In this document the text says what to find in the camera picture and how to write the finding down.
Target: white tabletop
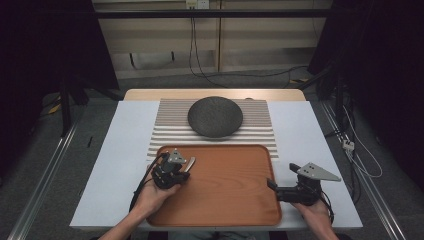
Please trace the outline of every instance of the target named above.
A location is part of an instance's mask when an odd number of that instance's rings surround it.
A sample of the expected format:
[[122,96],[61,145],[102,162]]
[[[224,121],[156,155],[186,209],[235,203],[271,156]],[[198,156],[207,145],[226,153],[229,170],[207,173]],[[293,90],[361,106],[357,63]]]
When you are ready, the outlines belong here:
[[[71,227],[85,230],[110,228],[128,213],[133,191],[146,170],[145,159],[158,107],[159,101],[122,101],[118,104]],[[268,108],[280,157],[272,163],[279,186],[296,185],[297,176],[289,170],[289,163],[304,166],[313,162],[341,177],[309,102],[269,101]],[[333,227],[362,227],[343,179],[342,182],[322,181],[321,184],[335,213]],[[297,230],[307,227],[299,212],[289,203],[281,202],[281,208],[283,219],[277,226],[217,226],[196,230]],[[157,228],[147,222],[140,228],[149,231],[187,230]]]

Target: metal rail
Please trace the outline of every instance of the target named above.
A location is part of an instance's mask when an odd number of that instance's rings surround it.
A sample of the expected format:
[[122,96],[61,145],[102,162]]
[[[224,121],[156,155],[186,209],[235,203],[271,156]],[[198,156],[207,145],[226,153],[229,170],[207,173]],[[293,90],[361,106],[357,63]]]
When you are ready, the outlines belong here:
[[[324,102],[321,102],[321,106],[324,109],[324,112],[327,115],[328,121],[330,122],[330,125],[333,127],[334,131],[338,131],[333,108],[330,106],[329,103],[324,103]],[[337,134],[337,137],[340,143],[343,140],[342,137],[344,139],[349,139],[346,133]],[[358,164],[361,165],[363,169],[365,169],[365,166],[359,156],[356,156],[356,161]],[[356,167],[354,168],[354,170],[359,176],[359,181],[364,187],[372,205],[374,206],[374,209],[376,210],[378,216],[380,217],[382,224],[386,228],[386,231],[389,234],[390,239],[406,240],[407,238],[405,234],[403,233],[402,228],[400,224],[398,223],[398,220],[396,219],[395,215],[393,214],[387,202],[384,200],[377,186],[374,184],[374,181],[372,180],[372,178],[370,178],[369,176],[366,176],[362,171],[360,171]]]
[[37,213],[43,204],[44,198],[49,190],[49,186],[60,167],[60,163],[65,156],[69,144],[72,141],[75,130],[79,121],[81,120],[82,115],[83,111],[78,113],[73,125],[71,126],[71,129],[64,137],[60,138],[58,146],[56,147],[56,150],[53,153],[53,156],[51,157],[50,162],[43,173],[43,176],[38,182],[37,187],[35,188],[24,210],[15,223],[15,226],[13,227],[7,240],[24,240],[28,235],[32,223],[34,222],[35,217],[37,216]]

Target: dark gray disc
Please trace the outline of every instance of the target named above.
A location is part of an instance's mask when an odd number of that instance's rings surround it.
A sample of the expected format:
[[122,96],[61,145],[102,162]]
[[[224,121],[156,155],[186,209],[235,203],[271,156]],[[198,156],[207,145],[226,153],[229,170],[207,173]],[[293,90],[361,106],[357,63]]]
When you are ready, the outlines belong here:
[[233,134],[243,122],[243,113],[233,101],[207,97],[195,102],[188,111],[188,123],[198,134],[220,138]]

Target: gray floor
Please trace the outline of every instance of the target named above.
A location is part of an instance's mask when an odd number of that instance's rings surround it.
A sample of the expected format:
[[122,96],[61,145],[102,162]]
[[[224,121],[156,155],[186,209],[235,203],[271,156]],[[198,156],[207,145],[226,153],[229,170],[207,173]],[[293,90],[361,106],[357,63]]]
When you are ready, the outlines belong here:
[[[264,75],[281,71],[283,69],[254,70],[243,72],[243,74]],[[309,77],[310,75],[304,70],[299,69],[291,73],[290,79]],[[289,76],[281,74],[258,78],[226,75],[213,77],[210,80],[231,88],[282,88],[287,86]],[[192,75],[123,79],[120,80],[120,85],[121,93],[130,88],[216,87],[204,78]],[[294,88],[296,84],[291,83],[288,87]],[[96,161],[117,105],[116,102],[95,91],[87,90],[87,92],[90,96],[87,106],[72,106],[73,116],[81,113],[81,120],[53,182],[48,186],[38,214],[29,231],[24,234],[27,239],[89,239],[102,233],[101,231],[83,232],[69,227],[73,212]],[[46,96],[45,101],[48,102],[53,95]],[[323,134],[331,132],[333,129],[324,113],[322,103],[317,100],[314,88],[307,89],[305,96],[311,102]],[[330,105],[333,104],[332,100],[327,102]],[[355,118],[358,135],[383,167],[383,176],[374,179],[374,183],[386,200],[388,207],[393,211],[406,237],[421,239],[424,235],[422,228],[424,222],[423,192],[399,169],[389,149],[377,141],[377,136],[367,124],[366,119],[362,118],[360,110],[355,111]],[[0,188],[0,239],[7,239],[29,201],[29,197],[58,145],[61,131],[60,112],[51,115],[42,113],[18,164],[4,179],[4,184]],[[327,138],[327,142],[349,188],[351,185],[349,181],[350,165],[341,150],[340,143],[336,137]],[[357,152],[370,172],[377,171],[375,163],[363,148],[358,148]],[[353,239],[390,239],[378,212],[364,190],[362,190],[362,196],[356,207],[364,227],[345,231],[347,234]],[[309,231],[289,232],[288,235],[291,240],[312,239]],[[138,233],[136,237],[144,239],[145,234]]]

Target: black cable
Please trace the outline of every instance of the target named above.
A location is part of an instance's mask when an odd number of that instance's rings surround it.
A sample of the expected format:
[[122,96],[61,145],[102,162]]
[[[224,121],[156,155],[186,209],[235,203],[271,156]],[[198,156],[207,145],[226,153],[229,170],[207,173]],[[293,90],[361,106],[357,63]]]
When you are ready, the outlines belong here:
[[368,23],[369,23],[369,19],[370,19],[370,17],[371,17],[371,13],[372,13],[372,10],[374,9],[374,4],[375,4],[375,0],[373,0],[371,3],[370,3],[371,5],[369,6],[369,9],[368,9],[368,12],[366,13],[366,17],[365,17],[365,19],[364,19],[364,26],[362,27],[362,31],[361,31],[361,33],[359,33],[359,40],[358,40],[358,43],[357,43],[357,47],[359,47],[360,45],[361,45],[361,43],[362,43],[362,41],[363,41],[363,39],[364,39],[364,36],[365,36],[365,32],[366,32],[366,30],[367,30],[367,26],[368,26]]
[[[199,60],[199,54],[198,54],[198,48],[197,48],[197,37],[196,37],[196,21],[194,20],[194,18],[191,18],[191,44],[190,44],[190,55],[189,55],[189,67],[190,67],[190,71],[191,73],[196,76],[196,77],[201,77],[201,78],[205,78],[208,82],[217,85],[219,87],[223,87],[223,88],[227,88],[226,86],[223,86],[221,84],[218,83],[214,83],[212,82],[209,78],[211,77],[220,77],[220,76],[241,76],[241,77],[272,77],[272,76],[278,76],[278,75],[282,75],[285,73],[289,74],[289,79],[286,83],[286,85],[283,88],[286,88],[289,84],[290,84],[290,73],[293,70],[299,69],[299,68],[307,68],[308,66],[296,66],[296,67],[292,67],[289,70],[285,70],[282,72],[278,72],[278,73],[271,73],[271,74],[261,74],[261,75],[255,75],[255,74],[238,74],[238,73],[219,73],[219,74],[211,74],[211,75],[206,75],[201,67],[200,64],[200,60]],[[196,52],[196,59],[197,59],[197,64],[199,66],[199,70],[202,73],[202,75],[198,75],[193,71],[193,67],[191,65],[191,58],[192,58],[192,52],[193,52],[193,42],[194,42],[194,47],[195,47],[195,52]]]
[[352,201],[353,204],[356,205],[362,196],[362,189],[361,189],[361,183],[359,182],[359,176],[355,171],[355,164],[353,161],[350,162],[350,181],[352,182]]
[[330,212],[329,217],[330,217],[330,222],[331,224],[333,224],[334,222],[334,212],[333,212],[333,208],[331,207],[331,201],[330,198],[327,196],[327,194],[324,191],[321,191],[325,198],[327,199],[327,201],[321,196],[319,195],[319,199],[325,204],[325,206],[327,207],[328,211]]
[[319,200],[321,200],[325,206],[327,207],[328,211],[329,211],[329,215],[328,217],[330,218],[331,224],[333,224],[334,222],[334,211],[333,208],[331,207],[331,201],[330,198],[327,196],[327,194],[321,190],[320,193],[318,193],[317,191],[315,191],[315,189],[311,188],[310,186],[302,183],[302,182],[298,182],[297,184],[301,185],[302,187],[308,189],[312,194],[314,194],[316,197],[318,197]]
[[[348,102],[349,103],[349,110],[348,110],[348,113],[349,113],[349,116],[350,116],[350,119],[351,119],[351,121],[352,121],[352,127],[353,127],[353,131],[355,130],[355,128],[356,128],[356,120],[355,120],[355,115],[353,114],[353,110],[354,110],[354,102],[353,102],[353,100],[351,100],[350,99],[350,101]],[[356,139],[356,136],[355,136],[355,134],[353,133],[353,131],[352,131],[352,134],[351,134],[351,141],[352,142],[355,142],[355,139]],[[352,160],[354,161],[355,160],[355,149],[354,150],[352,150]],[[358,182],[358,188],[357,188],[357,190],[358,190],[358,195],[356,196],[356,199],[355,199],[355,193],[356,193],[356,188],[354,187],[353,188],[353,203],[356,205],[358,202],[359,202],[359,200],[360,200],[360,198],[361,198],[361,195],[362,195],[362,189],[361,189],[361,183],[360,183],[360,181],[359,181],[359,176],[358,176],[358,174],[356,173],[356,171],[354,170],[354,167],[355,167],[355,165],[354,165],[354,163],[353,163],[353,161],[351,161],[350,162],[350,166],[351,166],[351,181],[352,181],[352,184],[354,185],[355,184],[355,178],[356,178],[356,180],[357,180],[357,182]]]
[[[351,115],[353,115],[353,107],[352,107],[353,106],[353,102],[352,102],[352,99],[351,99],[350,96],[348,98],[347,105],[348,106],[351,106],[349,108],[350,109],[349,112],[352,113]],[[348,119],[345,118],[346,117],[346,114],[345,113],[343,113],[343,114],[344,114],[344,116],[343,116],[343,126],[341,126],[340,129],[336,129],[336,130],[331,131],[331,132],[329,132],[327,134],[324,134],[324,137],[325,138],[328,138],[328,137],[332,137],[332,136],[336,136],[336,135],[345,133],[349,129],[349,126],[350,126],[349,121],[348,121]]]
[[[312,0],[312,9],[315,9],[315,0]],[[314,28],[315,37],[319,40],[317,29],[315,28],[315,18],[312,18],[312,27]]]
[[159,156],[157,156],[155,158],[155,160],[153,160],[152,164],[150,164],[149,168],[147,169],[146,173],[144,174],[143,179],[141,179],[140,183],[138,184],[137,189],[134,191],[134,196],[131,200],[131,204],[130,204],[130,210],[131,211],[135,205],[135,203],[137,202],[138,199],[138,195],[140,194],[141,190],[143,189],[144,185],[147,183],[146,178],[149,175],[150,171],[152,171],[153,167],[156,165],[157,161],[159,160],[159,158],[166,156],[168,153],[161,153]]
[[[191,66],[191,54],[193,51],[193,41],[194,41],[194,46],[195,46],[195,51],[196,51],[196,59],[197,59],[197,64],[199,66],[199,70],[202,73],[202,75],[197,75],[196,73],[194,73],[193,68]],[[227,88],[224,85],[218,84],[218,83],[214,83],[211,80],[209,80],[209,78],[205,75],[205,73],[202,70],[202,66],[200,65],[200,60],[199,60],[199,54],[197,52],[197,38],[196,38],[196,21],[194,20],[194,18],[191,18],[191,44],[190,44],[190,56],[189,56],[189,66],[190,66],[190,71],[191,73],[196,76],[196,77],[201,77],[201,78],[205,78],[206,81],[208,81],[209,83],[216,85],[218,87],[222,87],[222,88]]]
[[138,68],[135,66],[135,63],[134,63],[134,59],[133,59],[132,53],[130,53],[130,62],[131,62],[131,66],[133,66],[133,68],[134,68],[134,69],[137,69],[137,70],[138,70]]

